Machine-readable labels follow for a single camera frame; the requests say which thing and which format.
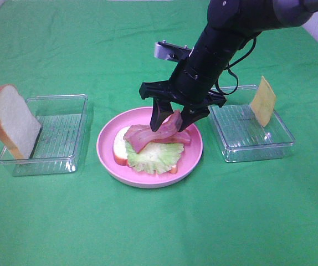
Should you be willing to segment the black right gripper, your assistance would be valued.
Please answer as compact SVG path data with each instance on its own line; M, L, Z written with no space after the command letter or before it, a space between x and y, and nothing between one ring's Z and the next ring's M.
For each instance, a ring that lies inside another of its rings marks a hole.
M205 76L202 70L195 70L189 60L185 59L179 61L168 80L142 83L139 89L140 97L142 99L153 98L150 121L152 131L157 131L162 123L173 114L170 102L184 106L181 111L182 124L179 132L197 120L207 117L209 109L206 106L218 105L221 107L226 103L226 97L222 93L211 91L217 78Z

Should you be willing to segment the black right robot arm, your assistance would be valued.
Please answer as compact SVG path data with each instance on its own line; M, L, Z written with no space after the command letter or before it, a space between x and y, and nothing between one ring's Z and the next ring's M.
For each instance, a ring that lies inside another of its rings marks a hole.
M171 103L184 107L182 130L208 116L208 106L223 106L224 93L211 88L232 66L234 54L262 31L301 26L317 11L318 1L210 1L207 25L192 49L155 44L155 57L177 66L168 80L142 83L139 89L142 99L153 99L152 131L173 113Z

